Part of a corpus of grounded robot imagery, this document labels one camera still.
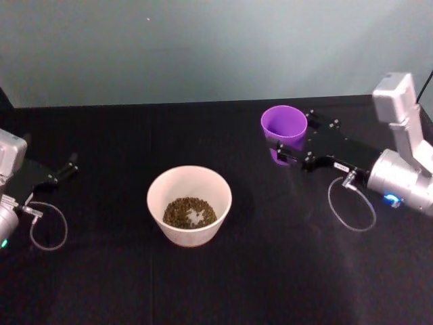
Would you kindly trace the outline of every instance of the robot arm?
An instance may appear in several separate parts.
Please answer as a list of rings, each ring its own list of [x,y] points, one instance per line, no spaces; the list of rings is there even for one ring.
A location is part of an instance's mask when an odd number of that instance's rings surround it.
[[[433,216],[433,147],[424,140],[420,107],[416,103],[411,74],[389,73],[373,92],[379,121],[388,123],[398,152],[376,150],[348,139],[339,132],[340,121],[329,120],[313,110],[306,114],[307,129],[302,150],[274,139],[268,146],[282,161],[294,160],[306,171],[333,167],[346,174],[343,186],[354,184],[384,196],[392,207],[405,205]]]
[[[40,211],[27,206],[35,191],[56,188],[59,183],[73,176],[78,167],[76,154],[71,156],[66,166],[57,173],[47,167],[25,159],[27,142],[0,129],[0,247],[19,224],[21,212],[42,217]]]

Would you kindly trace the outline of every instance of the cable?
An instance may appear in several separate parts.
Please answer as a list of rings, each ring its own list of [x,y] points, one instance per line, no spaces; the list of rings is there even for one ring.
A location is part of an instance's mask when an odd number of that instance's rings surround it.
[[[346,227],[347,229],[349,229],[349,230],[352,230],[353,232],[366,232],[366,231],[368,231],[368,230],[370,230],[370,229],[372,229],[374,226],[375,226],[375,224],[376,224],[376,219],[377,219],[377,216],[376,216],[376,211],[374,211],[374,208],[373,208],[373,205],[371,205],[371,203],[370,203],[370,201],[368,201],[368,198],[366,198],[365,197],[365,195],[362,193],[362,192],[360,192],[358,189],[356,189],[355,190],[355,192],[367,203],[367,205],[368,205],[368,207],[370,208],[370,211],[371,211],[371,214],[373,215],[373,221],[371,222],[371,225],[369,225],[368,227],[366,227],[366,228],[363,228],[363,229],[359,229],[359,228],[354,228],[354,227],[352,227],[352,226],[350,226],[350,225],[348,225],[340,216],[339,216],[339,214],[337,213],[337,211],[335,210],[335,208],[334,208],[334,206],[332,205],[332,201],[331,201],[331,189],[332,189],[332,187],[334,186],[334,184],[337,182],[337,181],[340,181],[341,179],[343,179],[343,177],[337,177],[337,178],[335,178],[335,180],[333,180],[331,183],[330,183],[330,185],[329,185],[329,188],[327,189],[327,200],[328,200],[328,202],[329,202],[329,207],[331,208],[331,210],[332,210],[332,213],[337,217],[337,219],[338,219],[338,221],[339,222],[341,222],[342,224],[343,224],[343,226],[344,227]]]
[[[428,83],[430,82],[430,80],[432,80],[432,77],[433,77],[433,70],[431,71],[430,76],[428,76],[426,83],[424,83],[424,86],[422,86],[422,89],[419,92],[419,95],[417,97],[417,103],[419,103],[419,100],[421,99],[424,90],[426,90]]]
[[[52,252],[52,251],[58,250],[60,247],[62,247],[65,244],[66,239],[68,238],[68,222],[66,221],[66,218],[65,218],[64,214],[57,207],[55,207],[55,206],[53,206],[52,204],[49,204],[49,203],[30,201],[28,204],[43,205],[45,207],[52,208],[52,209],[54,209],[55,211],[57,211],[59,213],[59,215],[62,218],[62,221],[64,223],[64,226],[65,226],[65,236],[64,236],[62,242],[60,244],[58,244],[57,246],[54,246],[54,247],[44,247],[44,246],[40,245],[39,243],[37,243],[37,241],[33,237],[33,230],[35,228],[36,222],[32,222],[32,225],[30,227],[30,240],[32,241],[32,243],[37,248],[41,249],[42,251],[48,251],[48,252]]]

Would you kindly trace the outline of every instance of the black table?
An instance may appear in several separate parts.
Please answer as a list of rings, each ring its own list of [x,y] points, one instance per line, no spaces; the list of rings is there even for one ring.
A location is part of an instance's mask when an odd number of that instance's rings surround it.
[[[259,120],[276,104],[394,148],[369,96],[15,110],[2,127],[31,132],[29,158],[55,168],[77,151],[81,172],[49,197],[68,218],[64,248],[33,248],[25,219],[0,251],[0,323],[432,324],[433,223],[369,193],[376,227],[343,228],[326,196],[337,171],[272,162]],[[425,114],[423,128],[431,141]],[[200,248],[171,244],[146,207],[152,180],[177,165],[214,169],[232,189],[229,216]],[[367,225],[361,201],[339,195],[337,209]]]

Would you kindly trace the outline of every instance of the purple cup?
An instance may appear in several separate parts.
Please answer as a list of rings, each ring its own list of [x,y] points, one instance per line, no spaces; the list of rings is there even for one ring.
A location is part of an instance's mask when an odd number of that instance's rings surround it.
[[[274,106],[263,113],[261,118],[266,138],[279,140],[282,144],[301,150],[308,121],[299,109],[286,105]],[[272,159],[279,165],[288,163],[277,159],[277,152],[270,149]]]

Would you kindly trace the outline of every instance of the lentils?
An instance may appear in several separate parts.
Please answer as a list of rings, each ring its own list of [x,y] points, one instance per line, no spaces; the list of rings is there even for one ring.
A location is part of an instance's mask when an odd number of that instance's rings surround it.
[[[215,222],[217,215],[205,200],[186,197],[171,202],[162,220],[176,228],[197,229]]]

